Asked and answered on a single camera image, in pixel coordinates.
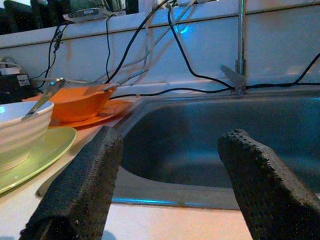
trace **countertop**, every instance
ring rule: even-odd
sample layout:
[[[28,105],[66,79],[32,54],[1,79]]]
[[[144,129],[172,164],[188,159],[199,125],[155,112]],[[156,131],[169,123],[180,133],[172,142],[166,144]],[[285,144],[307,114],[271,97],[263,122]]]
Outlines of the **countertop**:
[[[106,125],[114,126],[121,118]],[[56,163],[26,183],[0,195],[0,240],[19,239],[41,199],[40,185],[71,161],[101,126],[79,130],[77,139]],[[111,204],[103,240],[251,240],[240,211]]]

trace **orange bowl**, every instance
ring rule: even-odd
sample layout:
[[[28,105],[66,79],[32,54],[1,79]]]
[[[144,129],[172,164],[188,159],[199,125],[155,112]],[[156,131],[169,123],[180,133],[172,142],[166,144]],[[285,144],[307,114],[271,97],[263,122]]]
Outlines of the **orange bowl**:
[[[102,91],[108,84],[87,87],[62,88],[50,101],[54,103],[52,118],[72,123],[94,118],[115,91],[115,87]],[[35,101],[35,96],[25,101]]]

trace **white bowl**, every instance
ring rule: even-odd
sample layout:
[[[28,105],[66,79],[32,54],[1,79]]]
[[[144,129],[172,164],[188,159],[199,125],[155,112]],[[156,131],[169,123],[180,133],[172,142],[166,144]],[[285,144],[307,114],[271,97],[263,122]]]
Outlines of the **white bowl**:
[[[48,129],[54,108],[46,102],[32,116],[22,120],[36,101],[0,105],[0,172],[23,163],[32,146]]]

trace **stainless steel sink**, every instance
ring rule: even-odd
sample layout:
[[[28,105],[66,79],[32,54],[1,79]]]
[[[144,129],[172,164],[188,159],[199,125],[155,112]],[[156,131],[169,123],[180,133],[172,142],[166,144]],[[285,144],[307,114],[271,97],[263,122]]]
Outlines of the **stainless steel sink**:
[[[238,209],[217,140],[246,130],[320,193],[320,94],[298,91],[144,100],[117,129],[114,202]]]

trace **dish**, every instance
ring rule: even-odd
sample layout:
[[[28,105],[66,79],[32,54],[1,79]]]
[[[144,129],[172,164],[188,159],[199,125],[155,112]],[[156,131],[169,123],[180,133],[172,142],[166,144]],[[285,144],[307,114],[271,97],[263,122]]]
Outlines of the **dish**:
[[[104,121],[113,118],[114,116],[124,112],[128,108],[133,105],[131,101],[120,101],[120,100],[110,100],[107,101],[104,106],[102,107],[101,111],[98,113],[97,116],[90,118],[85,121],[78,121],[78,122],[59,122],[59,121],[51,121],[50,127],[73,127],[73,128],[80,128],[80,127],[87,127],[92,125],[101,124]]]
[[[33,115],[22,118],[35,101],[16,102],[0,106],[0,173],[25,161],[33,145],[48,130],[54,108],[46,102]]]
[[[103,91],[110,83],[98,86],[62,88],[50,101],[54,103],[52,117],[61,122],[80,122],[95,117],[111,97],[116,87]],[[26,99],[37,100],[40,96]]]
[[[72,127],[48,129],[28,158],[18,166],[0,173],[0,194],[12,189],[57,161],[74,143],[77,131]]]

